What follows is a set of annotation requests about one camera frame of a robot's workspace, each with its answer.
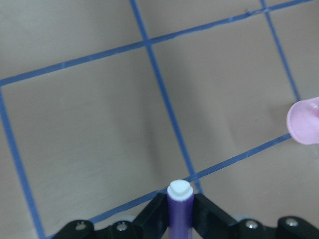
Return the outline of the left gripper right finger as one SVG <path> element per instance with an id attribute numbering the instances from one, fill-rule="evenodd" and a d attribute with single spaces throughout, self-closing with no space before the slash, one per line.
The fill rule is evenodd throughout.
<path id="1" fill-rule="evenodd" d="M 275 227 L 255 219 L 235 220 L 202 194 L 194 196 L 193 228 L 203 239 L 317 239 L 319 229 L 296 216 L 281 217 Z"/>

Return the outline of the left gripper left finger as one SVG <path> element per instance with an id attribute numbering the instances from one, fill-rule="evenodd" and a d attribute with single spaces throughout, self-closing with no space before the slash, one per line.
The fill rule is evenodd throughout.
<path id="1" fill-rule="evenodd" d="M 91 221 L 67 223 L 54 239 L 160 239 L 167 229 L 167 195 L 158 193 L 131 222 L 120 220 L 96 230 Z"/>

